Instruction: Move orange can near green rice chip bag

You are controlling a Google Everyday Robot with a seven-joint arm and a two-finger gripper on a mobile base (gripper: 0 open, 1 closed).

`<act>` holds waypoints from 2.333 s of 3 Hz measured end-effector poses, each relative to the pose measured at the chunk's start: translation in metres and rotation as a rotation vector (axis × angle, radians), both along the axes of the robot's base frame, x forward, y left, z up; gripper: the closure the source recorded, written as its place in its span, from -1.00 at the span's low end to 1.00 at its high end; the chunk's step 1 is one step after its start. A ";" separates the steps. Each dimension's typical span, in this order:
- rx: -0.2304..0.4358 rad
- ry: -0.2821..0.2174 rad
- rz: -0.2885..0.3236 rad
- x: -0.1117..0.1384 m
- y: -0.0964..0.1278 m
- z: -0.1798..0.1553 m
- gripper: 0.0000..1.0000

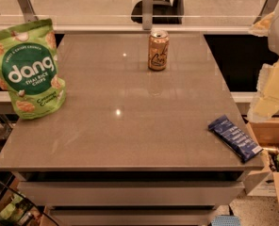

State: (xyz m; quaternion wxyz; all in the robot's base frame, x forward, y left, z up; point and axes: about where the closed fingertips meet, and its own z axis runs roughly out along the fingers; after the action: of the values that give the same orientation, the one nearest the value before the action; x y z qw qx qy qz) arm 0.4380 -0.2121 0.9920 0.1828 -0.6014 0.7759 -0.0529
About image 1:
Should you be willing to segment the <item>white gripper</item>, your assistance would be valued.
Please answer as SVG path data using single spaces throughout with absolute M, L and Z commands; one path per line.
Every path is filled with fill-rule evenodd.
M 258 37 L 268 36 L 269 49 L 279 55 L 279 6 L 274 13 L 254 23 L 249 33 Z M 279 111 L 279 60 L 273 65 L 262 66 L 256 89 L 247 117 L 249 122 L 264 122 Z

